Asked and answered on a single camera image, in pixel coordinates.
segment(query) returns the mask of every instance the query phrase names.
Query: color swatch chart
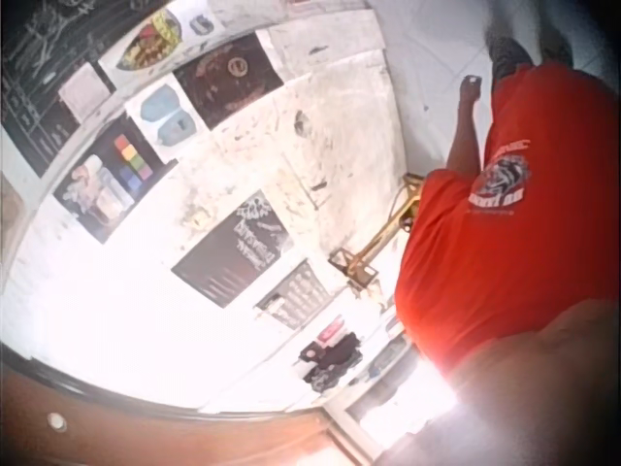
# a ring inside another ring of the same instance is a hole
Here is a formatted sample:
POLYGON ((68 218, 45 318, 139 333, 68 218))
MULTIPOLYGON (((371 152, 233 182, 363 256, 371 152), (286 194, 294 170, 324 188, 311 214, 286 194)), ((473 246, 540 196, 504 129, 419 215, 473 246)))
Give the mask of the color swatch chart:
POLYGON ((120 135, 114 140, 114 146, 120 152, 121 157, 128 163, 128 165, 120 169, 119 174, 129 188, 136 192, 143 182, 153 175, 153 171, 124 135, 120 135))

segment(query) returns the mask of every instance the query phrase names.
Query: framed picture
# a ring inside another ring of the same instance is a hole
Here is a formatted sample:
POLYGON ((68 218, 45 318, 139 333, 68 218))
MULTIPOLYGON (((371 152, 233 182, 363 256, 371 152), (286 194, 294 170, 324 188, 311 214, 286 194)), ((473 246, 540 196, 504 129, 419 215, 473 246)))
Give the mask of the framed picture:
POLYGON ((130 99, 125 111, 165 163, 179 160, 193 142, 209 132, 172 74, 130 99))
POLYGON ((134 121, 123 114, 86 150, 54 197, 104 244, 176 164, 163 163, 134 121))
POLYGON ((209 129, 282 86, 256 34, 248 34, 175 71, 209 129))
POLYGON ((297 330, 316 315, 331 297, 305 260, 280 282, 256 307, 297 330))
POLYGON ((192 248, 173 272, 225 308, 291 247, 289 233, 258 191, 192 248))

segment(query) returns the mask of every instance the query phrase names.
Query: red t-shirt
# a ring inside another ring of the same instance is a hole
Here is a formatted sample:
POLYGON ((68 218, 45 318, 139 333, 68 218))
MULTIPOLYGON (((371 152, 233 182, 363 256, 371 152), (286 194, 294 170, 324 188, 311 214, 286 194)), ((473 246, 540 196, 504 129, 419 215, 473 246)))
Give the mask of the red t-shirt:
POLYGON ((495 339, 619 297, 619 107, 562 65, 522 69, 492 96, 484 170, 427 178, 397 313, 445 375, 495 339))

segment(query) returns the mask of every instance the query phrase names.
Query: black poster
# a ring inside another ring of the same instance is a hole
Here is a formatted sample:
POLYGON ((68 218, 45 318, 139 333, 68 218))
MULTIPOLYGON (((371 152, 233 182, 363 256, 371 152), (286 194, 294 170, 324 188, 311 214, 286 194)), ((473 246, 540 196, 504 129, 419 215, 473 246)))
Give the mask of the black poster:
POLYGON ((176 164, 164 165, 134 121, 123 115, 86 150, 54 197, 103 244, 176 164))
POLYGON ((257 304, 291 330, 297 330, 330 301, 307 261, 302 262, 257 304))
POLYGON ((190 61, 175 76, 209 129, 282 86, 254 33, 190 61))
POLYGON ((5 3, 2 125, 41 177, 79 126, 58 96, 61 86, 86 62, 99 72, 101 55, 167 2, 20 0, 10 8, 5 3))
POLYGON ((258 191, 203 238, 173 272, 225 308, 290 247, 289 234, 258 191))

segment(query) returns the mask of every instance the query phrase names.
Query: hand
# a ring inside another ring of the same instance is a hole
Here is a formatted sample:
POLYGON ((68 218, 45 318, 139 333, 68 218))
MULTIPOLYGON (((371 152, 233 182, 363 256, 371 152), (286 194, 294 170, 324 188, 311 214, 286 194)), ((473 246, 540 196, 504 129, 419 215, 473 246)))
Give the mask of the hand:
POLYGON ((481 96, 481 76, 468 75, 459 87, 459 105, 472 107, 481 96))

